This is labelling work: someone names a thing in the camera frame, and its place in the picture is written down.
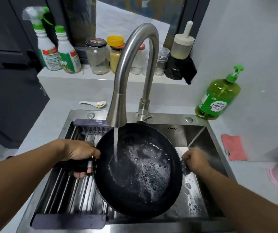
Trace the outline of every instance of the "door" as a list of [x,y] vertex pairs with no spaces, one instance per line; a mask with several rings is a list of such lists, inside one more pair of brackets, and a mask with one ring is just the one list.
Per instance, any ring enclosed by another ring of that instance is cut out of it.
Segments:
[[37,49],[17,18],[21,12],[0,0],[0,144],[6,148],[20,146],[49,100],[37,79]]

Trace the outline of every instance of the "product label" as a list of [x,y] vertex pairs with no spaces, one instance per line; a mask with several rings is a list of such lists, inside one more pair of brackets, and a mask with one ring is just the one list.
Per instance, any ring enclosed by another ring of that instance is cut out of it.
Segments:
[[218,98],[209,94],[209,92],[206,92],[206,94],[201,99],[201,102],[198,104],[198,107],[204,113],[218,115],[231,101],[232,99]]
[[72,51],[70,53],[60,53],[59,52],[59,60],[63,69],[67,73],[77,73],[81,69],[81,64],[79,61],[79,56],[76,51]]
[[59,63],[57,47],[48,50],[40,50],[39,54],[45,67],[49,70],[59,70],[61,65]]

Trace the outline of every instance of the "black frying pan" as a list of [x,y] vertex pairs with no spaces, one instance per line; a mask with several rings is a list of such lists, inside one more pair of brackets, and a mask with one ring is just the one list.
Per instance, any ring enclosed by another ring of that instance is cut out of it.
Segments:
[[[128,216],[155,217],[167,211],[182,185],[180,158],[170,141],[148,125],[128,123],[118,129],[117,162],[113,143],[112,129],[98,142],[101,156],[93,161],[94,181],[103,199]],[[57,167],[84,172],[86,163],[69,160]]]

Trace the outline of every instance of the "windowsill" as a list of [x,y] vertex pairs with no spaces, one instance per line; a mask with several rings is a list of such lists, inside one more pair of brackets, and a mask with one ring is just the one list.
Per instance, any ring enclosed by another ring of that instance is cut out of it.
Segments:
[[[95,80],[114,80],[115,74],[110,71],[106,74],[97,75],[93,74],[91,72],[91,69],[89,65],[82,65],[82,69],[80,72],[76,74],[68,74],[64,70],[57,70],[57,71],[51,71],[48,70],[46,67],[43,68],[38,76],[40,77],[56,77],[56,78],[81,78],[81,79],[95,79]],[[129,74],[128,81],[130,82],[140,82],[144,83],[145,76],[142,74]],[[167,78],[165,75],[163,76],[155,76],[153,77],[153,83],[161,83],[161,84],[174,84],[174,85],[187,85],[185,80],[172,80],[170,78]]]

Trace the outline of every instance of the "dish towel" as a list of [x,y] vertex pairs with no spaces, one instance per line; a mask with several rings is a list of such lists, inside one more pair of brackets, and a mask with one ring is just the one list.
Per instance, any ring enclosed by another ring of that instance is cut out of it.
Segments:
[[230,136],[222,134],[221,139],[225,148],[225,152],[229,155],[230,161],[248,160],[240,136]]

